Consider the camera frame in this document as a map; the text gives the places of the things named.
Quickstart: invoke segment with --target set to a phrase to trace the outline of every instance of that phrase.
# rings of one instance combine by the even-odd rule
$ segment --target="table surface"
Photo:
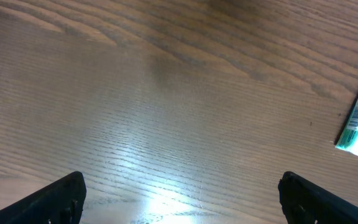
[[[0,0],[0,209],[74,170],[83,223],[286,223],[287,170],[358,206],[357,93],[358,0]]]

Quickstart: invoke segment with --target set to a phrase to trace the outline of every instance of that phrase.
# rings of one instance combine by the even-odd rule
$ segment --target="wooden table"
[[[286,170],[358,206],[357,93],[358,0],[0,0],[0,209],[74,170],[83,223],[286,223]]]

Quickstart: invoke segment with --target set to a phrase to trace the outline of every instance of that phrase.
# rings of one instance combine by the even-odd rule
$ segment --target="wood grain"
[[[358,0],[0,0],[0,16],[344,102],[358,92]]]
[[[83,223],[285,223],[287,170],[358,206],[357,92],[356,0],[0,0],[0,209],[73,170]]]

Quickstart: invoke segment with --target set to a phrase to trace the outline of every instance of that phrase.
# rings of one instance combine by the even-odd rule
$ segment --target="black object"
[[[288,224],[358,224],[358,207],[293,172],[284,173],[278,190]]]
[[[84,177],[73,172],[0,211],[0,224],[79,224]]]

